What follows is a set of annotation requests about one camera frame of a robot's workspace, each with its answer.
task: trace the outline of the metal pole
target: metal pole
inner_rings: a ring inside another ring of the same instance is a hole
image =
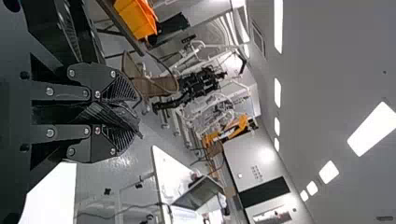
[[[119,36],[124,36],[122,33],[118,32],[118,31],[109,31],[109,30],[105,30],[105,29],[96,29],[96,31],[97,31],[98,33],[107,34],[107,35],[119,35]]]

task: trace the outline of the fluorescent light panel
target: fluorescent light panel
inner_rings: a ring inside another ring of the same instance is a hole
[[[301,197],[301,199],[303,199],[303,202],[308,201],[308,198],[309,198],[308,193],[306,193],[305,190],[301,191],[300,197]]]
[[[318,186],[314,181],[309,182],[309,184],[306,186],[306,189],[311,196],[314,196],[318,192]]]
[[[274,147],[276,151],[279,151],[279,140],[277,140],[277,138],[274,139]]]
[[[275,103],[279,108],[280,108],[281,95],[282,95],[282,86],[280,85],[279,80],[275,78]]]
[[[339,174],[340,172],[332,161],[328,161],[319,171],[319,176],[325,184],[330,183]]]
[[[360,157],[395,129],[396,113],[381,102],[347,139],[347,143]]]
[[[274,0],[275,48],[281,54],[283,49],[283,0]]]
[[[279,136],[280,135],[280,122],[277,117],[275,117],[274,123],[275,123],[275,133],[277,136]]]

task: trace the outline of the orange bin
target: orange bin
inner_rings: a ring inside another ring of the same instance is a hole
[[[124,19],[136,39],[157,34],[155,12],[145,0],[117,0],[114,8]]]

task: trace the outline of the gray wall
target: gray wall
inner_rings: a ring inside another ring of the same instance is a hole
[[[282,160],[278,157],[268,133],[262,127],[262,122],[258,119],[260,129],[254,134],[247,133],[235,138],[225,144],[225,154],[230,163],[233,179],[238,190],[251,189],[272,179],[284,176],[291,193],[277,197],[273,200],[249,207],[247,215],[250,223],[254,223],[252,218],[262,212],[271,210],[281,205],[295,206],[290,208],[292,222],[290,224],[312,224],[311,216],[307,212],[303,201],[300,199]],[[251,171],[251,166],[257,165],[263,175],[262,180],[257,180]]]

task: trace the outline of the wire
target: wire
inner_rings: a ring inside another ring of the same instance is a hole
[[[177,87],[177,91],[169,91],[169,90],[165,89],[163,86],[159,85],[158,83],[152,81],[152,80],[149,79],[149,78],[140,78],[140,79],[141,79],[141,80],[145,80],[145,81],[147,81],[147,82],[150,82],[152,85],[154,85],[154,86],[158,87],[159,89],[161,89],[161,90],[167,92],[168,94],[177,94],[177,93],[178,93],[178,89],[179,89],[179,85],[178,85],[178,81],[177,81],[176,76],[172,73],[172,71],[169,69],[169,67],[166,66],[166,64],[164,64],[160,59],[158,59],[157,57],[155,57],[154,55],[152,55],[152,54],[149,53],[148,51],[146,51],[146,53],[147,53],[151,58],[153,58],[157,63],[160,63],[160,64],[169,72],[169,75],[173,78],[174,83],[175,83],[175,86]]]
[[[210,173],[207,174],[207,175],[212,175],[212,174],[214,174],[216,171],[221,170],[221,168],[224,166],[224,164],[225,164],[225,158],[223,158],[223,162],[222,162],[221,166],[219,166],[218,168],[216,168],[215,170],[213,170],[212,172],[210,172]]]

